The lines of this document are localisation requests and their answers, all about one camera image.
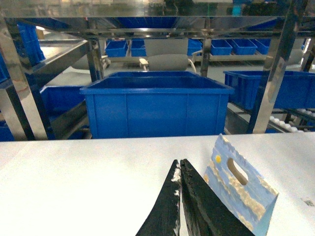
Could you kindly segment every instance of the blue storage box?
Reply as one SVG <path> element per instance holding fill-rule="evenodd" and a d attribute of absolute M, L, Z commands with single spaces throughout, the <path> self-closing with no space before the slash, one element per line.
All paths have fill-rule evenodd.
<path fill-rule="evenodd" d="M 69 111 L 84 100 L 80 94 L 82 86 L 45 86 L 40 91 L 46 113 L 50 120 Z"/>
<path fill-rule="evenodd" d="M 252 42 L 257 46 L 257 51 L 268 54 L 271 39 L 252 39 Z"/>
<path fill-rule="evenodd" d="M 22 37 L 22 42 L 15 41 L 15 47 L 21 57 L 28 57 L 32 66 L 45 59 L 43 51 L 40 48 L 36 27 L 19 23 L 18 29 Z"/>
<path fill-rule="evenodd" d="M 0 142 L 14 141 L 14 137 L 4 120 L 0 121 Z"/>
<path fill-rule="evenodd" d="M 5 81 L 7 78 L 9 78 L 9 72 L 6 69 L 6 65 L 0 54 L 0 83 Z"/>
<path fill-rule="evenodd" d="M 192 56 L 194 52 L 202 50 L 202 43 L 198 39 L 189 39 L 188 40 L 188 50 L 187 55 Z"/>
<path fill-rule="evenodd" d="M 253 108 L 262 71 L 225 71 L 225 84 L 235 89 L 230 101 L 240 107 Z M 297 109 L 315 107 L 315 74 L 286 71 L 274 108 Z"/>
<path fill-rule="evenodd" d="M 214 39 L 211 41 L 212 55 L 230 55 L 232 46 L 224 39 Z"/>
<path fill-rule="evenodd" d="M 118 17 L 118 20 L 124 27 L 129 29 L 169 29 L 173 27 L 176 17 Z"/>
<path fill-rule="evenodd" d="M 217 135 L 233 89 L 187 71 L 119 72 L 81 89 L 93 138 Z"/>
<path fill-rule="evenodd" d="M 82 86 L 46 86 L 40 91 L 43 103 L 49 116 L 49 120 L 53 121 L 61 114 L 69 111 L 84 100 L 84 95 L 80 94 Z M 73 133 L 69 139 L 81 139 L 83 132 Z M 53 135 L 49 135 L 50 140 L 54 139 Z M 5 121 L 0 121 L 0 142 L 14 141 L 14 137 L 6 125 Z"/>
<path fill-rule="evenodd" d="M 131 44 L 132 57 L 146 57 L 146 47 L 143 39 L 133 39 Z"/>
<path fill-rule="evenodd" d="M 233 47 L 236 55 L 253 55 L 257 49 L 249 39 L 229 39 L 227 42 Z"/>
<path fill-rule="evenodd" d="M 110 41 L 105 49 L 107 55 L 112 58 L 125 57 L 128 49 L 128 44 L 123 41 Z"/>

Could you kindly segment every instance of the shelf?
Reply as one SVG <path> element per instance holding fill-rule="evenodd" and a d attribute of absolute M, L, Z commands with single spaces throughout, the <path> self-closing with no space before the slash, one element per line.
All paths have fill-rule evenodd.
<path fill-rule="evenodd" d="M 46 59 L 28 71 L 35 76 L 39 87 L 74 64 L 89 49 L 88 41 L 80 39 L 40 40 L 39 44 Z"/>
<path fill-rule="evenodd" d="M 89 124 L 85 101 L 55 119 L 51 126 L 56 139 L 68 139 L 76 130 Z"/>

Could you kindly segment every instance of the white chair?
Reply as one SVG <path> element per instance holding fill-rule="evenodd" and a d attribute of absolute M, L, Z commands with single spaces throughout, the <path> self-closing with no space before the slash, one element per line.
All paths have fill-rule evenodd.
<path fill-rule="evenodd" d="M 140 59 L 145 71 L 184 71 L 190 64 L 197 73 L 193 61 L 187 56 L 188 39 L 145 39 L 148 59 Z"/>

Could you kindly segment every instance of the metal frame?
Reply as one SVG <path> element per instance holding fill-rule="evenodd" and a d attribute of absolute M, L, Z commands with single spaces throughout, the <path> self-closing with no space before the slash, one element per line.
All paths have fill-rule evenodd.
<path fill-rule="evenodd" d="M 263 76 L 268 77 L 268 81 L 260 81 L 248 133 L 266 131 L 307 3 L 308 0 L 291 2 L 280 39 L 273 38 L 271 41 L 263 69 Z"/>
<path fill-rule="evenodd" d="M 290 51 L 295 38 L 315 37 L 315 17 L 312 13 L 312 5 L 307 8 L 303 15 L 307 0 L 292 0 L 290 6 L 279 6 L 270 4 L 274 13 L 263 11 L 264 4 L 261 4 L 262 13 L 260 16 L 232 16 L 228 8 L 233 7 L 233 3 L 224 3 L 225 12 L 221 10 L 210 13 L 202 7 L 204 3 L 193 3 L 179 5 L 150 4 L 150 1 L 139 4 L 137 0 L 121 0 L 119 3 L 96 4 L 93 0 L 85 0 L 84 3 L 76 1 L 54 0 L 3 0 L 0 3 L 2 16 L 0 18 L 0 50 L 7 64 L 10 76 L 13 81 L 17 96 L 23 108 L 26 123 L 29 124 L 35 139 L 47 139 L 47 129 L 49 123 L 41 111 L 41 102 L 38 101 L 38 89 L 32 90 L 32 84 L 27 81 L 24 72 L 32 74 L 36 78 L 36 84 L 42 86 L 57 74 L 59 74 L 71 63 L 88 54 L 89 68 L 92 81 L 103 77 L 103 68 L 101 64 L 101 53 L 99 39 L 124 37 L 129 38 L 199 38 L 204 40 L 203 56 L 201 65 L 201 75 L 207 76 L 209 61 L 224 60 L 224 56 L 211 56 L 210 46 L 213 38 L 267 38 L 272 37 L 270 52 L 266 58 L 264 72 L 268 76 L 268 82 L 260 85 L 260 93 L 256 98 L 255 108 L 252 111 L 248 132 L 263 133 L 269 122 L 269 116 L 272 112 L 274 101 L 277 97 L 279 87 L 282 82 L 285 71 L 285 64 L 290 55 Z M 127 29 L 119 21 L 118 17 L 132 16 L 175 16 L 176 21 L 173 28 L 167 29 Z M 46 29 L 56 30 L 63 33 L 69 33 L 74 36 L 80 36 L 87 41 L 78 41 L 68 50 L 57 54 L 55 57 L 45 60 L 37 66 L 30 67 L 28 63 L 20 62 L 15 51 L 15 47 L 10 34 L 16 35 L 14 25 L 17 21 L 30 23 L 45 27 Z M 270 26 L 265 29 L 256 28 L 259 24 L 276 21 L 276 26 Z M 314 59 L 313 50 L 307 50 L 305 54 L 303 70 L 310 67 Z M 264 59 L 265 55 L 254 55 L 249 59 Z M 8 119 L 10 129 L 17 139 L 32 139 L 27 129 L 27 125 L 21 125 L 22 115 L 11 116 L 13 111 L 17 110 L 17 104 L 12 103 L 12 99 L 7 108 L 1 108 L 4 116 Z M 57 127 L 52 124 L 57 138 L 65 138 L 66 130 L 73 130 L 73 127 L 65 125 Z"/>

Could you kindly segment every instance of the metal shelving rack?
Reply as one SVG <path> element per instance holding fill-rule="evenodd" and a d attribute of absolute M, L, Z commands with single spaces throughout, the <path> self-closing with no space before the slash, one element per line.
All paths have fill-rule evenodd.
<path fill-rule="evenodd" d="M 246 15 L 232 16 L 232 1 L 214 2 L 203 0 L 193 2 L 150 1 L 150 0 L 2 0 L 0 8 L 0 51 L 6 62 L 12 86 L 10 92 L 0 91 L 0 110 L 16 140 L 47 139 L 52 127 L 57 138 L 66 138 L 73 127 L 72 122 L 59 120 L 58 125 L 50 124 L 39 96 L 42 86 L 63 71 L 84 54 L 88 55 L 92 81 L 103 76 L 99 39 L 123 37 L 132 38 L 198 38 L 203 40 L 203 54 L 200 60 L 201 75 L 206 76 L 213 38 L 272 38 L 266 57 L 264 73 L 269 77 L 260 87 L 265 91 L 258 95 L 252 110 L 247 132 L 264 133 L 274 101 L 281 85 L 286 63 L 296 38 L 313 38 L 315 17 L 312 4 L 308 0 L 292 0 L 282 5 L 277 3 L 252 3 L 246 6 Z M 176 17 L 171 29 L 125 28 L 119 17 Z M 20 61 L 13 39 L 18 39 L 16 23 L 25 22 L 78 36 L 84 40 L 77 42 L 57 42 L 71 44 L 63 52 L 48 58 L 35 67 Z M 275 22 L 265 28 L 253 28 L 261 24 Z M 312 51 L 305 53 L 303 70 L 310 68 L 314 59 Z M 25 73 L 36 77 L 36 83 L 27 80 Z M 84 104 L 78 108 L 82 114 Z"/>

